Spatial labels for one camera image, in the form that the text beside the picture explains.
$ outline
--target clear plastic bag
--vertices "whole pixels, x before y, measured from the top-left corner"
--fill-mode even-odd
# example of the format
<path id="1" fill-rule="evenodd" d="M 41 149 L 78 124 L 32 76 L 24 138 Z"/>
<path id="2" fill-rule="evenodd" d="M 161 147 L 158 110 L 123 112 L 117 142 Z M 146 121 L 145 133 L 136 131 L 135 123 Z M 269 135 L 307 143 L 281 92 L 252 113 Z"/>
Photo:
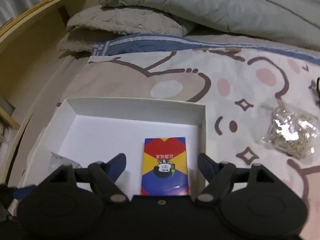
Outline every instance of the clear plastic bag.
<path id="1" fill-rule="evenodd" d="M 81 165 L 73 160 L 70 160 L 66 157 L 60 156 L 56 153 L 51 152 L 52 156 L 49 161 L 48 171 L 49 174 L 54 172 L 61 165 L 72 165 L 74 169 L 82 168 Z"/>
<path id="2" fill-rule="evenodd" d="M 268 134 L 261 141 L 297 159 L 305 159 L 315 152 L 313 142 L 319 135 L 319 124 L 314 115 L 279 101 L 279 107 L 272 111 Z"/>

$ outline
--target bedsheet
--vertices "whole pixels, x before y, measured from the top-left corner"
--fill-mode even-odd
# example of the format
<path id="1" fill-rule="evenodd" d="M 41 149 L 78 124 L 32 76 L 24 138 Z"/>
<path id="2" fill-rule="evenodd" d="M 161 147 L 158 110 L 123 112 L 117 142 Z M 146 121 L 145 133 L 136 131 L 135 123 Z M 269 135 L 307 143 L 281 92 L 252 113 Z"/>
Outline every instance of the bedsheet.
<path id="1" fill-rule="evenodd" d="M 207 106 L 207 155 L 237 167 L 262 163 L 308 206 L 301 236 L 320 239 L 320 140 L 312 160 L 298 161 L 259 143 L 277 100 L 320 116 L 315 95 L 320 58 L 248 44 L 132 35 L 95 44 L 67 97 L 159 98 Z"/>

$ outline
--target white cardboard box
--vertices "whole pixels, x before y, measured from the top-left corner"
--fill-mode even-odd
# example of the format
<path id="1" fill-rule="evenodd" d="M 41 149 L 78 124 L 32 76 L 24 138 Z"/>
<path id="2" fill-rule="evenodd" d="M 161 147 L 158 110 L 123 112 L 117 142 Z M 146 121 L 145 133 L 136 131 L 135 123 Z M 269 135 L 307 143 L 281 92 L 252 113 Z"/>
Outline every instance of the white cardboard box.
<path id="1" fill-rule="evenodd" d="M 145 138 L 185 137 L 191 196 L 204 188 L 197 155 L 206 152 L 205 105 L 136 98 L 67 98 L 50 121 L 23 185 L 38 185 L 51 172 L 52 153 L 87 167 L 125 153 L 127 165 L 116 185 L 140 194 Z"/>

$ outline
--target pink cheek pattern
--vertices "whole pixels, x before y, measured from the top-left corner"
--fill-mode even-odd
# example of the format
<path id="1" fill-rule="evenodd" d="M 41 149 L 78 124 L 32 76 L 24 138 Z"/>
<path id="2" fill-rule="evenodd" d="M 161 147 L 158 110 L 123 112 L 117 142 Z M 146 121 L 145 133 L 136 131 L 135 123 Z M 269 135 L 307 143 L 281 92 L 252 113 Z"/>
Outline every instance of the pink cheek pattern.
<path id="1" fill-rule="evenodd" d="M 287 59 L 287 62 L 293 72 L 295 72 L 296 74 L 300 74 L 300 67 L 293 59 L 289 58 L 289 59 Z"/>
<path id="2" fill-rule="evenodd" d="M 265 85 L 273 87 L 276 84 L 276 75 L 267 68 L 256 70 L 257 78 Z"/>
<path id="3" fill-rule="evenodd" d="M 230 84 L 228 80 L 221 78 L 217 82 L 217 89 L 220 95 L 226 97 L 230 94 Z"/>
<path id="4" fill-rule="evenodd" d="M 282 77 L 283 77 L 283 80 L 284 80 L 284 86 L 283 86 L 283 88 L 280 90 L 280 91 L 278 91 L 278 92 L 276 92 L 275 93 L 275 98 L 277 98 L 277 99 L 280 99 L 283 95 L 285 95 L 287 92 L 288 92 L 288 90 L 289 90 L 289 81 L 288 81 L 288 77 L 287 77 L 287 75 L 285 74 L 285 72 L 281 69 L 281 68 L 279 68 L 273 61 L 271 61 L 270 59 L 268 59 L 268 58 L 266 58 L 266 57 L 254 57 L 254 58 L 252 58 L 252 59 L 249 59 L 248 60 L 248 62 L 247 62 L 247 64 L 248 64 L 248 66 L 250 66 L 250 65 L 252 65 L 253 63 L 255 63 L 255 62 L 257 62 L 257 61 L 265 61 L 265 62 L 268 62 L 270 65 L 272 65 L 273 67 L 275 67 L 278 71 L 280 71 L 280 73 L 281 73 L 281 75 L 282 75 Z"/>

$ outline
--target bed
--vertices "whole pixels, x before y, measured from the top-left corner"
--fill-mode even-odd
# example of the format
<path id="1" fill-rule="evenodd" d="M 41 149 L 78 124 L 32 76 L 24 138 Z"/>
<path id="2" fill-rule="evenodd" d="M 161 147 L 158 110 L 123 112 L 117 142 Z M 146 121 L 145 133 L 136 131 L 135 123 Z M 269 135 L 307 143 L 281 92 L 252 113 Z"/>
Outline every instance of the bed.
<path id="1" fill-rule="evenodd" d="M 203 26 L 184 38 L 140 33 L 95 43 L 92 54 L 56 51 L 69 18 L 99 4 L 100 0 L 50 0 L 1 30 L 4 76 L 16 75 L 9 81 L 2 76 L 1 92 L 16 107 L 12 118 L 21 125 L 11 131 L 2 155 L 1 182 L 23 184 L 41 134 L 67 97 L 199 102 L 208 109 L 207 154 L 239 167 L 264 164 L 307 204 L 309 217 L 301 236 L 320 239 L 320 158 L 315 154 L 303 163 L 257 143 L 266 133 L 261 127 L 268 129 L 270 122 L 263 104 L 275 107 L 282 99 L 320 116 L 314 93 L 320 52 Z M 52 31 L 43 29 L 42 38 L 30 46 L 31 37 L 44 25 Z M 17 47 L 19 58 L 14 57 Z"/>

